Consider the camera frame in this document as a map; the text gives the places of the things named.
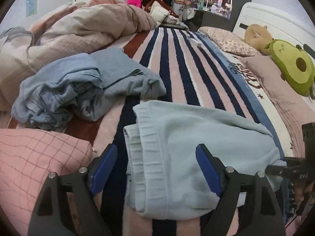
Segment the blue gripper pad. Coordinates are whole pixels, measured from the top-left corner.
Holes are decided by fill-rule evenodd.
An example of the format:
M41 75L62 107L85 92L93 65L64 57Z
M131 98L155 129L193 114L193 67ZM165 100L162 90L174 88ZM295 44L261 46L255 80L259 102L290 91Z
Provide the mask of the blue gripper pad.
M199 145L196 148L196 159L199 164L199 167L201 168L202 173L204 174L204 177L206 178L206 181L210 187L210 190L214 192L218 197L221 197L223 193L222 186L225 182L222 182L224 180L224 171L225 167L221 165L217 167L221 167L222 171L217 172L215 167L212 165L211 160L214 160L214 162L220 162L218 158L213 157L208 149L204 145Z
M92 161L89 166L88 175L88 187L92 196L95 196L104 189L116 160L117 147L114 144L110 144L100 157Z

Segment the blue picture on wall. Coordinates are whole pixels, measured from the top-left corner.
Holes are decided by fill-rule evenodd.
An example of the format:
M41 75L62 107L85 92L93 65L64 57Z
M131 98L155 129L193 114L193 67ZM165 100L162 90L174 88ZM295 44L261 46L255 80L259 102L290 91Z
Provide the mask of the blue picture on wall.
M26 0L26 16L37 14L37 0Z

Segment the floral pillow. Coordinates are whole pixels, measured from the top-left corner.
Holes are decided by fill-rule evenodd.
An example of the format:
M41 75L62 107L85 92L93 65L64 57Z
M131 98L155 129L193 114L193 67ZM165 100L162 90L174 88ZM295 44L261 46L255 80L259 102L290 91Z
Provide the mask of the floral pillow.
M214 28L201 27L199 33L205 34L224 52L232 53L239 56L259 56L261 53L245 43L236 34L230 31Z

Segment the dark gray cabinet panel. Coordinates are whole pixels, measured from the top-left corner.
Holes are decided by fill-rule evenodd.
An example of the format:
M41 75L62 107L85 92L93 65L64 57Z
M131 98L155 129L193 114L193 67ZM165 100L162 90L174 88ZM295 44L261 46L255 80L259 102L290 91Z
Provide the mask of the dark gray cabinet panel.
M211 12L205 11L201 26L216 27L232 32L244 4L251 1L252 0L233 0L233 8L230 20L222 16L215 15Z

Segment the metal screw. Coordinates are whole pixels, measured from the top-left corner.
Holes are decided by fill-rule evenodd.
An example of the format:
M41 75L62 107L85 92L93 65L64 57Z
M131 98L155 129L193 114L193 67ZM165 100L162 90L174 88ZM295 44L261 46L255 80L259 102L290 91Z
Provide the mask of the metal screw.
M232 168L232 167L226 167L225 170L227 171L227 173L233 173L234 172L234 168Z
M257 173L257 176L259 176L260 178L264 178L264 177L265 177L265 173L259 171L259 172Z
M79 173L81 173L81 174L84 174L84 173L86 173L88 171L88 168L87 167L81 167L81 168L79 168Z
M56 172L51 172L51 173L48 174L48 177L49 177L50 179L53 179L53 178L55 178L56 176L57 176L57 173L56 173Z

